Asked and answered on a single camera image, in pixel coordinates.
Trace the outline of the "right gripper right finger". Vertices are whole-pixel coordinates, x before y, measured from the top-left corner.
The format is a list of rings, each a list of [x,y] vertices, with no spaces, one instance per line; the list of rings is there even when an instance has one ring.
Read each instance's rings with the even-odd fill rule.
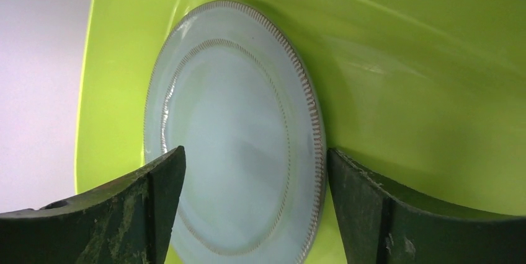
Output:
[[[327,167],[349,263],[525,262],[523,216],[433,198],[335,148]]]

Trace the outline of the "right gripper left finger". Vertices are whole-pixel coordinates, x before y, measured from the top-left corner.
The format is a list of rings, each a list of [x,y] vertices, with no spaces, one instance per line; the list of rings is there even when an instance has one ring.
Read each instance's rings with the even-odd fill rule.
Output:
[[[185,177],[179,146],[84,193],[1,214],[2,263],[164,263]]]

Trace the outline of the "grey-blue plate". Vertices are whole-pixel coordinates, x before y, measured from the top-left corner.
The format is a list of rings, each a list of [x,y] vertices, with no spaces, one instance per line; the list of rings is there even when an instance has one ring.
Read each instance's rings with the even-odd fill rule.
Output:
[[[302,59],[262,12],[211,1],[167,36],[146,97],[145,161],[178,146],[181,262],[306,260],[326,192],[323,118]]]

